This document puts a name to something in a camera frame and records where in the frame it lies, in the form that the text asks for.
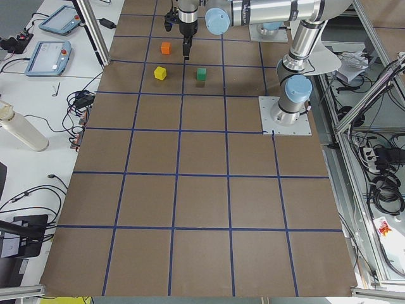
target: white table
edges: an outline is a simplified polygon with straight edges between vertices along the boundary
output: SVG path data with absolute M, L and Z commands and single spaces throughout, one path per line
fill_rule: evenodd
M 90 0 L 96 18 L 106 18 L 115 23 L 118 22 L 123 2 L 124 0 L 113 0 L 112 4 L 105 4 L 98 0 Z M 45 0 L 38 12 L 50 15 L 60 6 L 66 4 L 70 5 L 71 3 L 62 0 Z M 76 28 L 70 35 L 63 37 L 40 30 L 37 27 L 40 22 L 37 21 L 34 30 L 30 31 L 34 34 L 34 38 L 28 45 L 26 53 L 14 55 L 13 59 L 29 58 L 38 41 L 69 40 L 72 44 L 73 53 L 66 70 L 61 77 L 30 78 L 23 74 L 27 61 L 17 61 L 16 64 L 6 68 L 7 73 L 0 74 L 0 98 L 12 104 L 18 113 L 44 117 L 48 119 L 54 130 L 62 130 L 61 121 L 68 106 L 66 103 L 67 95 L 83 89 L 93 77 L 101 72 L 101 67 L 84 28 Z M 101 32 L 109 48 L 115 29 L 110 30 L 101 27 Z M 99 78 L 93 81 L 87 89 L 94 92 L 98 87 Z M 54 87 L 57 87 L 59 82 L 58 96 L 53 97 Z M 0 129 L 0 162 L 8 167 L 6 185 L 0 205 L 12 196 L 41 184 L 53 184 L 63 188 L 56 179 L 47 178 L 48 174 L 58 175 L 67 184 L 70 181 L 77 152 L 70 149 L 69 134 L 66 132 L 53 133 L 45 121 L 32 117 L 27 119 L 49 139 L 49 147 L 43 152 L 32 151 L 6 130 Z M 38 191 L 16 203 L 7 205 L 4 210 L 27 206 L 44 206 L 56 210 L 58 199 L 49 191 Z M 35 214 L 44 214 L 44 211 L 25 210 L 24 212 L 4 213 L 0 214 L 0 220 L 10 222 L 14 216 Z M 36 258 L 30 258 L 23 276 L 22 286 L 39 283 L 50 247 L 51 242 L 44 243 L 41 254 Z

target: blue joint cap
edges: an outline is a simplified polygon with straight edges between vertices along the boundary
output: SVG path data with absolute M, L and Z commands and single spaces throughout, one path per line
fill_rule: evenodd
M 278 30 L 283 25 L 283 22 L 268 22 L 263 24 L 263 28 L 266 30 Z
M 214 35 L 222 35 L 229 29 L 230 19 L 226 11 L 210 8 L 205 14 L 207 29 Z
M 285 93 L 293 103 L 304 103 L 312 92 L 311 81 L 303 75 L 294 75 L 287 80 Z

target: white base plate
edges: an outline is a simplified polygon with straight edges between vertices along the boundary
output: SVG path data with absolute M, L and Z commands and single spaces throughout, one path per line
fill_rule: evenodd
M 250 24 L 249 33 L 251 35 L 251 41 L 281 42 L 281 43 L 288 43 L 288 41 L 289 41 L 289 38 L 287 36 L 287 31 L 284 29 L 278 30 L 277 34 L 275 34 L 275 35 L 262 35 L 258 31 L 257 24 Z
M 260 96 L 260 115 L 261 127 L 264 135 L 291 135 L 291 136 L 311 136 L 311 127 L 309 126 L 307 114 L 301 115 L 298 121 L 290 127 L 284 127 L 276 123 L 270 116 L 271 107 L 278 102 L 279 97 L 276 96 Z M 302 112 L 305 111 L 305 106 L 302 106 Z

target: black plug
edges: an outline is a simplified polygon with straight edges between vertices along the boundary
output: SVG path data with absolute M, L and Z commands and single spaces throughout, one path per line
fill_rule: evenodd
M 105 19 L 105 18 L 100 19 L 100 24 L 101 24 L 103 27 L 106 27 L 107 29 L 110 29 L 110 30 L 116 28 L 116 25 L 115 25 L 114 22 L 109 21 L 109 20 L 107 20 L 107 19 Z

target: white bottle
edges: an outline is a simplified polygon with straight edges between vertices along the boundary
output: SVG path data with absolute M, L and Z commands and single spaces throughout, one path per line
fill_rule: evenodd
M 43 136 L 23 115 L 14 112 L 13 106 L 0 100 L 0 124 L 34 151 L 44 151 L 49 146 Z

